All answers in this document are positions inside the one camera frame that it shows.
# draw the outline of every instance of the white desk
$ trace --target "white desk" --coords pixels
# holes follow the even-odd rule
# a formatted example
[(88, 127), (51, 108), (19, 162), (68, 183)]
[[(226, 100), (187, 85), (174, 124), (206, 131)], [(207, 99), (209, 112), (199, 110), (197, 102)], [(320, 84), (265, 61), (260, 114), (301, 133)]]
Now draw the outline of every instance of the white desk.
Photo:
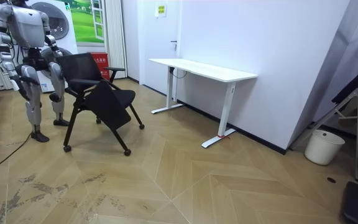
[(191, 60), (185, 60), (180, 58), (150, 59), (150, 61), (161, 63), (163, 65), (168, 65), (167, 106), (161, 109), (153, 110), (152, 111), (153, 114), (183, 106), (182, 104), (174, 105), (172, 100), (173, 74), (170, 72), (170, 68), (177, 68), (180, 70), (190, 72), (194, 75), (199, 75), (202, 77), (211, 78), (213, 80), (227, 83), (226, 97), (224, 98), (223, 112), (222, 112), (221, 122), (219, 124), (218, 135), (202, 143), (202, 146), (204, 148), (207, 148), (210, 145), (214, 144), (215, 142), (221, 140), (225, 136), (228, 136), (234, 131), (236, 131), (234, 129), (226, 130), (227, 119), (229, 118), (231, 101), (233, 99), (236, 82), (241, 80), (251, 79), (251, 78), (257, 78), (258, 75), (247, 73), (247, 72), (241, 72), (233, 69), (218, 67), (214, 65), (207, 65), (204, 63), (193, 62)]

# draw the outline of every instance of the washing machine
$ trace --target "washing machine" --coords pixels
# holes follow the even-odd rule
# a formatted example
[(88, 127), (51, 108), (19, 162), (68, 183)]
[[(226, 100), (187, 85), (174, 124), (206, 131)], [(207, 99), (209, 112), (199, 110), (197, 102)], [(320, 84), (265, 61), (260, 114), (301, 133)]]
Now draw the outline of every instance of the washing machine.
[[(42, 11), (48, 15), (50, 32), (55, 37), (56, 44), (63, 55), (78, 54), (69, 3), (54, 0), (29, 0), (26, 4), (31, 6), (31, 8)], [(52, 50), (50, 50), (48, 46), (41, 49), (41, 55), (46, 58), (48, 62), (56, 62)], [(38, 77), (42, 92), (48, 93), (55, 91), (49, 78), (49, 71), (39, 71)]]

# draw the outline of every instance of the door handle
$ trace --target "door handle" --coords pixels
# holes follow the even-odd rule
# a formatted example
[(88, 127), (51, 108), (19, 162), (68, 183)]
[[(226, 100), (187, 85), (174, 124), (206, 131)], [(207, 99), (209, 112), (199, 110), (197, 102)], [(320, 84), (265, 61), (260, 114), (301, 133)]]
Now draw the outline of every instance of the door handle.
[(171, 43), (175, 43), (175, 51), (177, 51), (177, 47), (178, 47), (178, 41), (177, 40), (171, 40)]

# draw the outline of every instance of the humanoid robot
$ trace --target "humanoid robot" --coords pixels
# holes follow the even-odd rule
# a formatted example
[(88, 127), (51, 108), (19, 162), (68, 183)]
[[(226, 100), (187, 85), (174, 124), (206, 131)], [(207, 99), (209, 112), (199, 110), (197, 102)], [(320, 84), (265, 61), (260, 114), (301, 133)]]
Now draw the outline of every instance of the humanoid robot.
[[(63, 54), (56, 45), (55, 38), (50, 35), (49, 17), (25, 4), (27, 0), (13, 0), (0, 4), (0, 58), (2, 67), (6, 70), (15, 90), (18, 90), (27, 101), (27, 117), (32, 125), (31, 137), (38, 142), (47, 142), (49, 138), (40, 131), (41, 124), (41, 88), (37, 71), (50, 71), (50, 79), (55, 92), (49, 95), (52, 100), (53, 111), (56, 113), (57, 126), (68, 126), (63, 119), (65, 80), (59, 64), (47, 62), (40, 54), (40, 47), (44, 42), (53, 51), (54, 57)], [(17, 44), (28, 49), (23, 64), (14, 66), (13, 57), (9, 50), (12, 38)]]

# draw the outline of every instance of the robot leg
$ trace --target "robot leg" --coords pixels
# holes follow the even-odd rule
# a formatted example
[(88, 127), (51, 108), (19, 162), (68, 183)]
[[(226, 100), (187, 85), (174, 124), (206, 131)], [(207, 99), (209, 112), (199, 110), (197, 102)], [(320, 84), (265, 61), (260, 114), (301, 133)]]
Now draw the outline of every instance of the robot leg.
[(62, 75), (60, 65), (55, 62), (49, 63), (49, 70), (51, 73), (50, 80), (55, 91), (49, 95), (52, 101), (53, 111), (56, 113), (56, 120), (53, 125), (68, 126), (69, 122), (63, 119), (63, 110), (65, 108), (65, 79)]
[(25, 103), (25, 107), (27, 109), (27, 117), (32, 126), (31, 138), (35, 139), (38, 142), (47, 142), (49, 138), (44, 136), (41, 133), (41, 88), (39, 86), (39, 79), (37, 75), (37, 71), (31, 66), (23, 65), (21, 66), (21, 74), (22, 80), (25, 80), (26, 77), (31, 80), (35, 80), (38, 82), (38, 85), (31, 82), (23, 81), (24, 89), (27, 92), (27, 96), (29, 97), (29, 101)]

